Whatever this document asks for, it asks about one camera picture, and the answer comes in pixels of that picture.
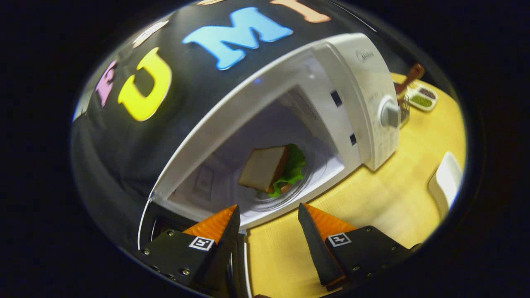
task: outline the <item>yellow table surface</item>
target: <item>yellow table surface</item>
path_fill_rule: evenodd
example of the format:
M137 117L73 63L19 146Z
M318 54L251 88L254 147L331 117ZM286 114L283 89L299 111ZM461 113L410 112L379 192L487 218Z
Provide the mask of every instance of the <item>yellow table surface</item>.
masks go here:
M392 74L395 82L404 75ZM310 205L348 223L373 225L406 248L424 242L440 223L427 183L451 151L464 169L465 130L458 104L436 87L430 112L411 107L397 151L376 172L361 166ZM272 298L320 297L320 285L302 227L294 210L248 231L252 295Z

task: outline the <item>blue letter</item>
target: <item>blue letter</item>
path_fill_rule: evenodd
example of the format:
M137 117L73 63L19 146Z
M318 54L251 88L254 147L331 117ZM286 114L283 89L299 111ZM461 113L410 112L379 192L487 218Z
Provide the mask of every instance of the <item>blue letter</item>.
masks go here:
M182 43L196 42L217 58L217 68L229 69L245 57L243 50L232 50L223 42L257 49L258 41L251 29L260 34L260 40L273 42L293 31L274 23L258 12L256 7L246 7L230 14L232 27L204 26L186 36Z

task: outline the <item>sandwich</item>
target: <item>sandwich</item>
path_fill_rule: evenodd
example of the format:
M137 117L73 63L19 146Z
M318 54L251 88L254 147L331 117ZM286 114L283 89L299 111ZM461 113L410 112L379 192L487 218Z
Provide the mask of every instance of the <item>sandwich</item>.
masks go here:
M295 144L256 148L246 160L237 183L274 198L304 178L303 166L305 156Z

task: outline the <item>spice container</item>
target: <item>spice container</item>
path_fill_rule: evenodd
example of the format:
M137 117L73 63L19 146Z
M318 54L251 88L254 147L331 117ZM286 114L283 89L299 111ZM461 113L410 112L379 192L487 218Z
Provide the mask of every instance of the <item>spice container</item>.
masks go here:
M409 98L409 103L412 106L423 111L432 110L438 102L438 95L436 92L421 83L409 86L405 95Z

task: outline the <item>wooden spoon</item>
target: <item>wooden spoon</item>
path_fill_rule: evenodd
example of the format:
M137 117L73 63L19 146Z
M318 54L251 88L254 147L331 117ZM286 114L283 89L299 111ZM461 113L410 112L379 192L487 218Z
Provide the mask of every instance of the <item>wooden spoon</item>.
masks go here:
M421 64L416 63L414 66L410 69L409 74L407 75L407 78L401 85L397 85L395 87L396 94L399 95L401 92L403 92L407 86L412 83L414 80L419 80L425 73L425 69Z

